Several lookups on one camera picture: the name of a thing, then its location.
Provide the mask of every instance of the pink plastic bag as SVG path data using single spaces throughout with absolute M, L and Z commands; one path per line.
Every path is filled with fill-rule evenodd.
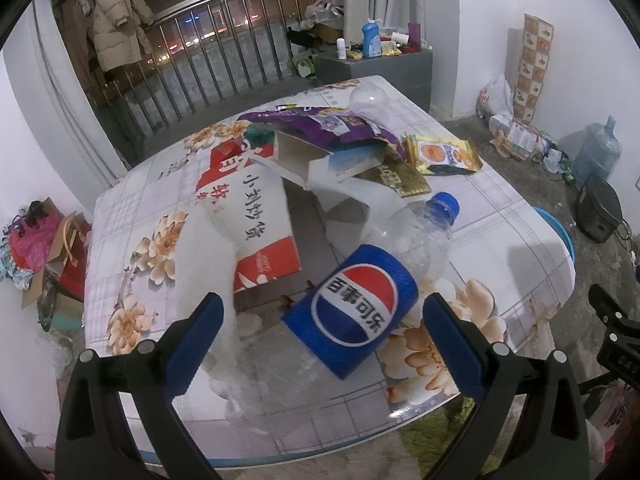
M 35 272 L 42 270 L 47 263 L 49 249 L 61 220 L 58 213 L 52 213 L 37 220 L 35 227 L 29 227 L 24 222 L 23 236 L 20 236 L 16 231 L 11 231 L 9 247 L 14 255 L 16 265 L 23 269 L 32 269 Z

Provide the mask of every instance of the green rug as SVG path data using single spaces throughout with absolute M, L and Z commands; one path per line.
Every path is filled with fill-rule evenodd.
M 473 409 L 473 399 L 457 396 L 444 406 L 401 428 L 400 438 L 406 449 L 415 457 L 420 473 L 426 475 L 464 426 Z M 482 473 L 493 471 L 500 461 L 490 455 Z

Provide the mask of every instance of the coat sleeve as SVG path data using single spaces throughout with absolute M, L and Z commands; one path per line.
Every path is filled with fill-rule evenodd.
M 146 4 L 145 0 L 131 0 L 131 6 L 140 17 L 140 21 L 146 25 L 151 25 L 154 22 L 153 11 Z
M 129 10 L 124 0 L 95 0 L 95 3 L 100 6 L 110 22 L 116 27 L 127 23 Z

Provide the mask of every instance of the brown garment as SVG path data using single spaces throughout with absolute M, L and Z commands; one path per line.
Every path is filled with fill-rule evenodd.
M 89 45 L 94 39 L 93 15 L 84 15 L 80 2 L 66 0 L 62 4 L 62 39 L 74 67 L 76 77 L 85 92 L 94 86 L 89 70 Z
M 102 70 L 142 60 L 140 44 L 151 54 L 151 44 L 140 25 L 150 25 L 153 20 L 144 0 L 95 0 L 94 44 Z

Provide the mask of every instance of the puffer coat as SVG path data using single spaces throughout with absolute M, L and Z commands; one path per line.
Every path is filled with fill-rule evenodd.
M 140 44 L 151 54 L 151 44 L 140 25 L 150 25 L 153 20 L 144 0 L 95 0 L 94 44 L 102 70 L 140 61 Z

